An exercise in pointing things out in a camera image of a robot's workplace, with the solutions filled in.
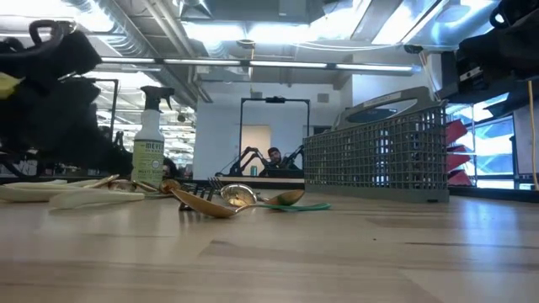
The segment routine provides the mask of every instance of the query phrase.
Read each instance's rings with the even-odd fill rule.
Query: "cable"
[[[533,184],[535,190],[539,190],[539,182],[537,182],[536,171],[536,124],[533,114],[533,85],[528,81],[528,94],[530,95],[530,122],[531,122],[531,170],[533,172]]]

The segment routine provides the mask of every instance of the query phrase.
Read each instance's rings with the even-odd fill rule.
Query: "white wall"
[[[207,83],[205,89],[214,103],[198,104],[194,179],[213,176],[237,156],[240,99],[250,96],[249,83]],[[288,88],[275,83],[254,83],[253,90],[263,92],[265,97],[277,95],[311,99],[311,125],[331,125],[340,113],[340,93],[333,90],[333,85],[294,84]],[[317,103],[318,93],[329,93],[330,102]],[[307,124],[307,106],[304,103],[247,102],[243,106],[243,123],[269,125],[271,145],[278,147],[283,154],[291,153],[302,144],[303,129]],[[261,152],[267,157],[267,151]]]

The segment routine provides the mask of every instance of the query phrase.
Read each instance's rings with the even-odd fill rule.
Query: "cleaning spray bottle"
[[[145,86],[141,90],[146,94],[146,105],[141,115],[142,129],[135,135],[131,180],[159,187],[163,180],[165,147],[165,137],[159,130],[159,103],[164,98],[172,109],[170,96],[174,94],[174,88]]]

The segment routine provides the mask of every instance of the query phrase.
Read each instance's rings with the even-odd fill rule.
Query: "wooden tabletop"
[[[265,192],[271,196],[275,192]],[[306,194],[228,220],[173,199],[0,204],[0,302],[537,302],[537,205]]]

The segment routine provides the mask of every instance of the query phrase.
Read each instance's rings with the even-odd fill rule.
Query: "doorway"
[[[246,147],[256,147],[260,150],[264,157],[267,157],[266,153],[271,147],[271,127],[269,125],[243,125],[242,126],[242,151]],[[249,160],[251,155],[247,155],[242,160],[242,165]],[[257,175],[264,170],[264,165],[260,159],[256,158],[251,161],[245,168],[243,175],[248,176],[251,174],[251,167],[257,168]]]

